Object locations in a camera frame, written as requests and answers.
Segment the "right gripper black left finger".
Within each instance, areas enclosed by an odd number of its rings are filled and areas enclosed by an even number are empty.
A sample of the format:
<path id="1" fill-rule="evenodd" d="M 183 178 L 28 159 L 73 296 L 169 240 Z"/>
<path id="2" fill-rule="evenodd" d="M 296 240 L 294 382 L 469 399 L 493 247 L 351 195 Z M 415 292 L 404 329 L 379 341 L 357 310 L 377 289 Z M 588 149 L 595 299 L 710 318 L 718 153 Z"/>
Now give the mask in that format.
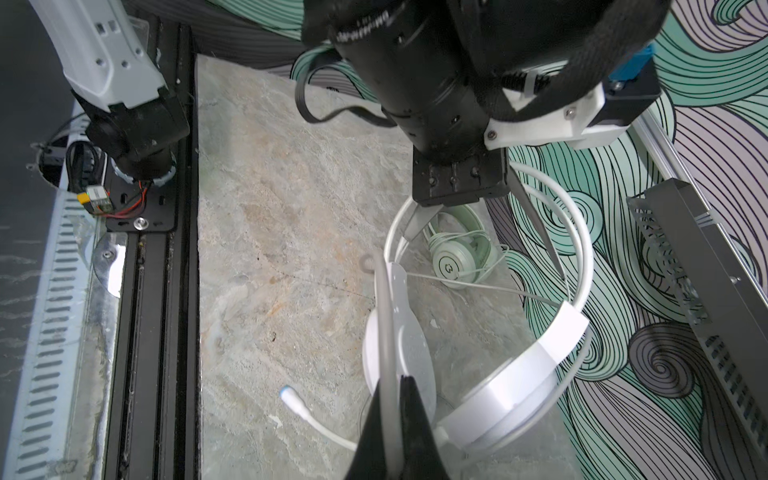
<path id="1" fill-rule="evenodd" d="M 380 387 L 376 386 L 352 462 L 345 479 L 383 480 L 389 478 L 385 429 L 389 416 L 382 414 Z"/>

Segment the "mint green headphones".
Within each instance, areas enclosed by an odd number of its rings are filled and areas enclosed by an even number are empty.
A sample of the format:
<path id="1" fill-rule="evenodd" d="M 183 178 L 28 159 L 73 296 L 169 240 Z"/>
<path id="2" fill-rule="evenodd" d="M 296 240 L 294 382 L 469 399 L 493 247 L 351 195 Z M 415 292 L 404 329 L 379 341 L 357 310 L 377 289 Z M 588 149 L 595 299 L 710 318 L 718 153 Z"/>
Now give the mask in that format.
<path id="1" fill-rule="evenodd" d="M 454 290 L 483 282 L 509 249 L 495 245 L 469 205 L 445 207 L 423 229 L 435 277 Z"/>

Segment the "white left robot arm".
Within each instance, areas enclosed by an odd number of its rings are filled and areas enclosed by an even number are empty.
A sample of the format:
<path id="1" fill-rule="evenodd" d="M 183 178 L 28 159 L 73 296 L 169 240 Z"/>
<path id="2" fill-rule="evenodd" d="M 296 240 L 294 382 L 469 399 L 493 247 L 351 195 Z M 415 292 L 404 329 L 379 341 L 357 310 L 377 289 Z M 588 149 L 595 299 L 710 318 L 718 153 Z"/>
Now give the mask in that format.
<path id="1" fill-rule="evenodd" d="M 118 170 L 153 181 L 189 124 L 119 1 L 37 1 L 88 138 Z M 492 122 L 520 131 L 576 104 L 660 32 L 667 1 L 304 1 L 289 47 L 295 99 L 347 64 L 431 166 L 491 151 Z"/>

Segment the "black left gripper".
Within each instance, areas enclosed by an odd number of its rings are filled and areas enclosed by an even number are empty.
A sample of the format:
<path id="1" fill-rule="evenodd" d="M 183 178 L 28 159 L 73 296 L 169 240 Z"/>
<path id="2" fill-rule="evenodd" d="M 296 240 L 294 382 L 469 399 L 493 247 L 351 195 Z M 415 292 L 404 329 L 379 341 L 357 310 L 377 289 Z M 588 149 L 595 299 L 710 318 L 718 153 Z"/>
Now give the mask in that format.
<path id="1" fill-rule="evenodd" d="M 509 170 L 507 151 L 479 151 L 463 160 L 440 164 L 413 149 L 411 197 L 408 203 L 403 238 L 412 242 L 443 209 L 472 204 L 483 198 L 498 198 L 511 193 L 539 235 L 555 271 L 566 277 L 541 216 L 514 170 Z"/>

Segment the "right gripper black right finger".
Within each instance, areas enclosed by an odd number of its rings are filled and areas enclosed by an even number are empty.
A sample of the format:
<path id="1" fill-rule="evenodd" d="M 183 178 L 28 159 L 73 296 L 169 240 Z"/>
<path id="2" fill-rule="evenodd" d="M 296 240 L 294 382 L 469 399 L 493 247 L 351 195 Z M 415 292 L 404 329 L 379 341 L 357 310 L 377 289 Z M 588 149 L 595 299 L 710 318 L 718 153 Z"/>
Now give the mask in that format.
<path id="1" fill-rule="evenodd" d="M 399 402 L 404 456 L 400 479 L 449 479 L 413 377 L 401 378 Z"/>

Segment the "white headphones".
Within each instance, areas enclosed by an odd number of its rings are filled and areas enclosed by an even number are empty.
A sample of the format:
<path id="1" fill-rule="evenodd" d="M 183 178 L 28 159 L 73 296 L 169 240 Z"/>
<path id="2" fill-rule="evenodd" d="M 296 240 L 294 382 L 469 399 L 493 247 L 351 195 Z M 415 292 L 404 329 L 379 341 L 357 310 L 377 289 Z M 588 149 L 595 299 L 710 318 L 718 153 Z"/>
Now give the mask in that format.
<path id="1" fill-rule="evenodd" d="M 281 347 L 287 379 L 344 433 L 351 432 L 364 397 L 363 337 L 374 306 L 372 280 L 356 260 L 383 240 L 397 201 L 391 180 L 382 190 L 371 182 L 355 187 L 348 179 L 322 188 L 304 181 L 288 187 L 273 209 L 280 237 L 274 277 L 285 283 L 287 298 L 272 308 L 270 337 Z M 412 245 L 405 264 L 416 273 L 409 299 L 444 396 L 458 399 L 532 342 L 503 264 L 486 292 L 437 284 L 424 241 Z"/>

